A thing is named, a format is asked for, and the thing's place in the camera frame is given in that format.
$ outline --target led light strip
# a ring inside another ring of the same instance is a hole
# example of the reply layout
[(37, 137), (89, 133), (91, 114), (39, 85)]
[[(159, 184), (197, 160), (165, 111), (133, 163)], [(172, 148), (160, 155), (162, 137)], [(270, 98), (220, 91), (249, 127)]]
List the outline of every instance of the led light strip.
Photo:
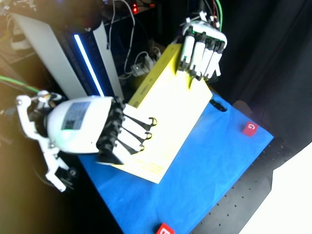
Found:
[(95, 72), (94, 72), (94, 70), (93, 70), (93, 68), (92, 68), (92, 66), (91, 66), (91, 63), (90, 63), (89, 58), (88, 58), (88, 56), (87, 56), (87, 53), (86, 53), (86, 51), (84, 50), (84, 47), (83, 47), (82, 42), (81, 42), (81, 40), (80, 40), (80, 37), (79, 37), (79, 35), (77, 35), (77, 34), (75, 34), (74, 37), (75, 37), (75, 40), (76, 40), (77, 45), (78, 45), (78, 47), (79, 47), (79, 50), (80, 50), (80, 52), (81, 52), (81, 54), (82, 54), (82, 57), (83, 57), (83, 59), (84, 59), (86, 65), (87, 65), (87, 67), (88, 67), (88, 69), (89, 69), (89, 72), (90, 72), (91, 77), (92, 77), (92, 79), (93, 79), (93, 81), (94, 81), (94, 84), (95, 84), (96, 87), (97, 87), (97, 90), (98, 90), (98, 92), (99, 92), (99, 95), (100, 95), (101, 97), (104, 97), (104, 93), (103, 93), (102, 88), (101, 88), (101, 86), (100, 86), (100, 84), (99, 84), (99, 82), (98, 82), (97, 76), (96, 76), (96, 74), (95, 74)]

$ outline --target gray sticker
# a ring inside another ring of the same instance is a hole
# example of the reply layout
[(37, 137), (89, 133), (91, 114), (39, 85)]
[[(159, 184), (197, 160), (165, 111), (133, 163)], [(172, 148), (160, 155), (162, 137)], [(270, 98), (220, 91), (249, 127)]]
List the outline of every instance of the gray sticker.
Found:
[(73, 103), (66, 113), (62, 130), (78, 130), (81, 128), (82, 121), (90, 105), (89, 101)]

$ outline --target black fabric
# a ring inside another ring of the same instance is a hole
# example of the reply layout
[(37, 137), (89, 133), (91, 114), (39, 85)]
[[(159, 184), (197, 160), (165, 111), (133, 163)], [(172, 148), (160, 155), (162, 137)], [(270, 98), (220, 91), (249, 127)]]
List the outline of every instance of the black fabric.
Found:
[(312, 141), (312, 1), (225, 1), (222, 76), (214, 88), (243, 100), (288, 147)]

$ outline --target robotic hand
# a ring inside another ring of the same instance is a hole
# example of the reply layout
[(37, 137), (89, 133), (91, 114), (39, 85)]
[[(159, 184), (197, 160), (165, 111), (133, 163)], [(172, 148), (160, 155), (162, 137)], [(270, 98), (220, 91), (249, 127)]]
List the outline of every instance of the robotic hand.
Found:
[(220, 76), (219, 61), (227, 46), (226, 36), (211, 26), (213, 17), (207, 22), (206, 13), (201, 11), (197, 18), (201, 20), (186, 18), (183, 26), (182, 35), (185, 38), (179, 70), (188, 71), (198, 80), (210, 79), (215, 71)]
[[(97, 153), (98, 163), (124, 164), (132, 159), (131, 155), (144, 150), (144, 141), (152, 137), (150, 129), (156, 119), (118, 98), (82, 97), (55, 106), (53, 101), (60, 99), (58, 94), (40, 91), (36, 97), (22, 95), (16, 100), (23, 131), (41, 147), (48, 167), (45, 176), (61, 192), (66, 185), (57, 171), (70, 168), (58, 157), (59, 151)], [(30, 120), (27, 109), (32, 102), (37, 102), (34, 112), (44, 113), (43, 118)]]

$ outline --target blue table surface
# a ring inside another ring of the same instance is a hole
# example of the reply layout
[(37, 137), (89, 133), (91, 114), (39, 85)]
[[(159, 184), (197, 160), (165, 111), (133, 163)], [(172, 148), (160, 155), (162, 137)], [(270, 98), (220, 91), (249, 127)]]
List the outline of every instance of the blue table surface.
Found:
[(208, 104), (159, 184), (79, 156), (89, 177), (126, 234), (155, 233), (162, 222), (189, 233), (247, 170), (273, 136), (259, 127), (241, 133), (249, 119)]

